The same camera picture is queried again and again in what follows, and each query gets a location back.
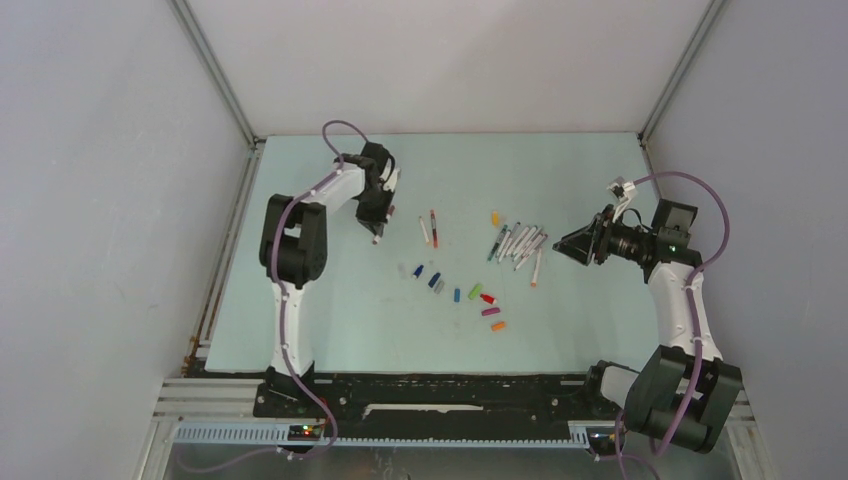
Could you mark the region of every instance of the metal frame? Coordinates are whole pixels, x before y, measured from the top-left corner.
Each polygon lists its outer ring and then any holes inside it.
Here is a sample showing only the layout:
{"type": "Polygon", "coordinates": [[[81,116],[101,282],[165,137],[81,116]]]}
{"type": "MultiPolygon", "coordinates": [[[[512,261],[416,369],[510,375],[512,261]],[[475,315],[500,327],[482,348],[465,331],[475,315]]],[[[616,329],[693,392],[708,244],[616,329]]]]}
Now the metal frame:
{"type": "Polygon", "coordinates": [[[701,21],[698,22],[698,26],[695,27],[695,31],[692,33],[692,38],[690,38],[689,43],[686,44],[686,48],[683,50],[683,54],[677,61],[677,65],[675,65],[674,70],[671,72],[671,76],[669,77],[668,82],[666,82],[665,88],[663,88],[663,91],[660,94],[660,98],[657,99],[657,103],[654,104],[653,110],[651,110],[650,115],[648,115],[648,119],[645,121],[645,126],[642,127],[642,131],[639,133],[642,145],[646,145],[648,140],[654,134],[654,131],[656,131],[657,125],[662,119],[668,105],[671,103],[671,100],[674,98],[674,95],[677,93],[680,83],[695,63],[698,52],[701,50],[704,43],[706,43],[710,32],[712,32],[712,29],[716,24],[716,20],[718,20],[721,12],[724,11],[724,7],[727,5],[728,1],[729,0],[711,0],[710,4],[707,5],[707,9],[704,11],[701,21]]]}
{"type": "MultiPolygon", "coordinates": [[[[187,0],[169,0],[180,23],[195,46],[201,61],[208,70],[216,88],[221,93],[231,114],[239,125],[243,135],[252,147],[245,171],[242,175],[239,194],[230,214],[229,226],[221,253],[217,260],[216,273],[210,281],[206,306],[195,328],[196,335],[191,339],[189,355],[186,361],[205,359],[214,333],[215,317],[229,275],[235,244],[238,240],[244,213],[252,190],[258,165],[261,160],[264,143],[257,144],[257,137],[242,111],[238,100],[216,60],[202,29],[187,0]]],[[[656,130],[659,121],[669,103],[676,94],[681,81],[690,70],[696,55],[716,20],[727,4],[727,0],[712,0],[704,12],[695,32],[689,40],[680,60],[671,74],[665,88],[651,111],[639,140],[644,149],[648,169],[653,171],[650,152],[645,148],[656,130]]],[[[658,197],[661,191],[654,184],[658,197]]],[[[310,418],[254,418],[253,402],[259,379],[168,379],[162,386],[159,400],[154,409],[153,418],[145,438],[136,473],[136,480],[160,480],[165,477],[171,448],[174,443],[220,443],[277,445],[287,442],[285,431],[289,425],[302,425],[315,422],[310,418]]],[[[612,428],[610,421],[569,422],[569,427],[577,439],[570,444],[520,444],[506,442],[498,447],[554,447],[584,448],[586,428],[612,428]]],[[[740,392],[731,411],[725,429],[733,447],[742,480],[761,480],[775,478],[771,461],[748,403],[747,395],[740,392]]],[[[341,439],[340,445],[360,446],[400,446],[397,441],[385,439],[349,440],[341,439]]],[[[462,446],[452,442],[408,442],[411,446],[462,446]]]]}
{"type": "MultiPolygon", "coordinates": [[[[134,478],[164,478],[171,449],[179,443],[234,445],[303,445],[288,441],[292,425],[317,422],[314,418],[254,418],[253,402],[260,379],[172,378],[165,381],[134,478]]],[[[369,447],[498,447],[586,448],[587,428],[613,428],[612,421],[569,422],[569,442],[463,442],[398,441],[395,439],[340,438],[339,446],[369,447]]],[[[748,397],[739,393],[725,425],[742,480],[775,478],[768,453],[754,420],[748,397]]]]}
{"type": "Polygon", "coordinates": [[[236,98],[235,92],[233,92],[233,87],[230,86],[227,76],[224,75],[224,70],[221,68],[221,64],[218,63],[218,59],[215,58],[215,53],[212,52],[212,47],[209,45],[209,41],[206,40],[206,35],[203,34],[203,29],[201,29],[200,24],[197,23],[197,18],[194,16],[194,11],[188,4],[188,0],[169,0],[169,3],[171,4],[171,8],[174,10],[177,20],[179,20],[188,35],[189,41],[191,41],[195,51],[197,51],[197,54],[200,56],[200,61],[209,73],[212,83],[221,94],[221,97],[224,99],[224,103],[227,104],[230,114],[232,114],[233,119],[238,124],[242,135],[244,135],[244,139],[247,141],[247,144],[253,148],[256,145],[256,134],[253,132],[253,128],[247,120],[247,116],[241,109],[238,98],[236,98]]]}

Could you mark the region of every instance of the white wall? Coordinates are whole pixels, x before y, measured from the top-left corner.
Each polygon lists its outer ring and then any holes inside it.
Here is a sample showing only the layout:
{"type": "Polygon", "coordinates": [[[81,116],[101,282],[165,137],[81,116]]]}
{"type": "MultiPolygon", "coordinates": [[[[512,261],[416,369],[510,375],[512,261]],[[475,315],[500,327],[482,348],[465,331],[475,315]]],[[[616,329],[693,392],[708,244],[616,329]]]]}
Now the white wall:
{"type": "MultiPolygon", "coordinates": [[[[731,215],[707,272],[711,326],[739,365],[785,479],[844,478],[848,422],[848,2],[730,2],[651,142],[657,170],[696,174],[731,215]]],[[[703,208],[696,243],[718,245],[703,208]]]]}
{"type": "Polygon", "coordinates": [[[0,6],[0,476],[129,478],[246,146],[167,2],[0,6]]]}
{"type": "Polygon", "coordinates": [[[199,0],[259,135],[637,131],[709,0],[199,0]]]}

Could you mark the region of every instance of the light blue table surface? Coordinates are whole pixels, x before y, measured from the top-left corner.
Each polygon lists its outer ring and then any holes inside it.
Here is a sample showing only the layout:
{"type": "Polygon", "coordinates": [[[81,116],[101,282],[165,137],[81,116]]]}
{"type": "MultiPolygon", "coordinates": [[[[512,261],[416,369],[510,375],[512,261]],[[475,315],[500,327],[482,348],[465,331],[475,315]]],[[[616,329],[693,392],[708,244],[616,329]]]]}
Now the light blue table surface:
{"type": "MultiPolygon", "coordinates": [[[[604,359],[641,369],[657,345],[656,314],[642,272],[611,258],[585,267],[553,252],[553,242],[611,203],[606,185],[647,173],[630,133],[380,135],[402,175],[397,210],[379,246],[354,218],[356,202],[328,220],[329,260],[304,301],[319,371],[529,373],[585,371],[604,359]],[[439,248],[418,224],[435,209],[439,248]],[[550,234],[539,286],[533,260],[487,263],[498,229],[541,224],[550,234]],[[411,273],[423,264],[424,274],[411,273]],[[436,271],[445,289],[427,281],[436,271]],[[502,313],[466,297],[481,282],[502,313]],[[462,302],[453,302],[453,289],[462,302]],[[507,327],[492,332],[504,320],[507,327]]],[[[335,136],[345,152],[362,141],[335,136]]],[[[319,136],[271,137],[256,176],[217,317],[206,368],[261,371],[274,338],[271,283],[258,248],[268,198],[296,195],[327,174],[333,154],[319,136]]],[[[656,197],[643,185],[634,207],[650,222],[656,197]]]]}

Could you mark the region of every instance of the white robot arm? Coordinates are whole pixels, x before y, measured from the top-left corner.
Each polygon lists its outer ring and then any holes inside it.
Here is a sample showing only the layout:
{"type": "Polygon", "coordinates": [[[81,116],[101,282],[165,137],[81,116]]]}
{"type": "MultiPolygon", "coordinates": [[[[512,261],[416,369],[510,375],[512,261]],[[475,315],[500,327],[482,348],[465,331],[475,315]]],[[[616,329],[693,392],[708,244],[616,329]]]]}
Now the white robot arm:
{"type": "Polygon", "coordinates": [[[662,438],[674,426],[672,443],[708,452],[742,388],[742,374],[723,362],[713,341],[701,295],[703,274],[698,272],[687,286],[690,274],[702,263],[700,253],[688,248],[689,227],[698,210],[660,200],[650,227],[631,227],[622,218],[636,193],[633,184],[617,179],[608,189],[618,205],[607,205],[592,223],[566,235],[553,248],[585,265],[603,264],[610,255],[638,264],[654,298],[660,346],[641,372],[600,362],[590,370],[587,385],[624,409],[629,430],[662,438]],[[697,336],[690,290],[700,328],[697,336]],[[693,397],[677,424],[673,421],[680,404],[677,392],[680,382],[692,377],[696,342],[702,346],[695,387],[700,396],[693,397]]]}
{"type": "MultiPolygon", "coordinates": [[[[281,238],[277,274],[282,287],[271,282],[275,312],[279,312],[281,307],[285,308],[285,347],[293,373],[298,376],[306,374],[314,363],[307,325],[301,322],[302,300],[311,286],[310,281],[321,275],[326,263],[327,216],[335,213],[348,200],[357,199],[359,206],[356,217],[374,235],[372,243],[376,245],[391,218],[391,202],[400,178],[400,168],[395,166],[394,158],[382,145],[368,142],[362,154],[343,155],[343,158],[345,162],[335,171],[335,177],[310,191],[309,196],[292,209],[286,220],[286,228],[300,227],[300,236],[284,234],[281,238]]],[[[291,197],[275,195],[268,202],[259,257],[269,278],[273,236],[282,211],[291,201],[291,197]]],[[[269,375],[288,377],[289,370],[279,341],[282,338],[282,323],[274,322],[274,338],[277,341],[274,342],[269,375]]],[[[278,379],[276,384],[281,385],[281,394],[297,394],[294,388],[288,391],[285,379],[278,379]]]]}

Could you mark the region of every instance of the white marker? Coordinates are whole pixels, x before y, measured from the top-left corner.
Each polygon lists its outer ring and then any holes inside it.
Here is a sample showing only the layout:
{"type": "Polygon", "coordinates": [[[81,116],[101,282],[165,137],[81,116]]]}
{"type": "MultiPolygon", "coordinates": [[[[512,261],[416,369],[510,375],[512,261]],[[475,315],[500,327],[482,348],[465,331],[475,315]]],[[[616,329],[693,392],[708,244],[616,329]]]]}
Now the white marker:
{"type": "Polygon", "coordinates": [[[421,233],[424,234],[424,243],[430,245],[430,236],[427,235],[427,227],[424,226],[424,217],[418,217],[418,223],[421,224],[421,233]]]}
{"type": "Polygon", "coordinates": [[[507,250],[509,250],[509,247],[512,246],[513,240],[515,240],[515,237],[512,236],[512,234],[514,233],[518,235],[518,229],[520,227],[521,222],[515,222],[515,225],[513,225],[510,230],[506,231],[506,236],[504,237],[503,243],[501,243],[501,248],[499,248],[498,253],[495,254],[498,257],[498,263],[501,263],[501,260],[503,260],[503,257],[504,255],[506,255],[507,250]]]}
{"type": "Polygon", "coordinates": [[[539,281],[539,266],[542,265],[542,247],[537,249],[536,254],[536,268],[533,269],[533,280],[530,281],[530,286],[535,287],[536,282],[539,281]]]}
{"type": "Polygon", "coordinates": [[[507,243],[509,242],[509,236],[510,235],[512,235],[512,230],[507,230],[506,235],[504,235],[504,240],[503,240],[503,242],[501,242],[501,246],[499,246],[498,251],[495,252],[495,256],[498,257],[499,259],[500,259],[501,253],[503,253],[506,250],[506,247],[508,246],[507,243]]]}
{"type": "Polygon", "coordinates": [[[514,271],[514,272],[517,272],[517,271],[518,271],[518,269],[519,269],[519,268],[521,268],[521,266],[522,266],[522,265],[524,265],[524,264],[527,262],[527,259],[528,259],[528,258],[530,258],[530,257],[523,257],[523,258],[521,259],[521,261],[520,261],[520,262],[518,262],[518,265],[516,265],[516,266],[515,266],[515,268],[513,269],[513,271],[514,271]]]}
{"type": "Polygon", "coordinates": [[[524,227],[524,230],[521,231],[521,234],[515,237],[515,241],[510,245],[509,250],[506,252],[506,256],[509,257],[512,255],[512,252],[515,251],[515,247],[518,246],[518,242],[524,240],[524,236],[527,235],[527,232],[530,230],[530,227],[524,227]]]}
{"type": "Polygon", "coordinates": [[[521,256],[522,257],[529,257],[530,255],[533,255],[533,252],[535,252],[536,248],[540,247],[542,245],[542,243],[547,239],[548,239],[547,233],[543,233],[541,235],[538,235],[536,238],[533,239],[532,242],[530,242],[530,246],[525,249],[524,253],[521,256]]]}
{"type": "Polygon", "coordinates": [[[518,254],[524,250],[524,247],[526,247],[528,243],[530,243],[530,239],[533,238],[533,234],[536,233],[536,230],[538,230],[538,227],[534,225],[533,228],[530,229],[530,232],[527,233],[527,236],[524,237],[523,240],[521,240],[521,243],[519,243],[518,246],[515,247],[515,250],[513,250],[512,252],[512,256],[515,259],[518,259],[518,254]]]}
{"type": "Polygon", "coordinates": [[[514,238],[510,238],[509,240],[507,240],[507,241],[506,241],[506,246],[505,246],[505,247],[503,247],[503,250],[501,250],[501,252],[500,252],[500,253],[498,253],[498,263],[501,263],[501,261],[503,260],[503,257],[506,255],[506,251],[507,251],[507,250],[509,250],[509,247],[511,247],[511,246],[512,246],[512,241],[513,241],[513,240],[515,240],[515,239],[514,239],[514,238]]]}

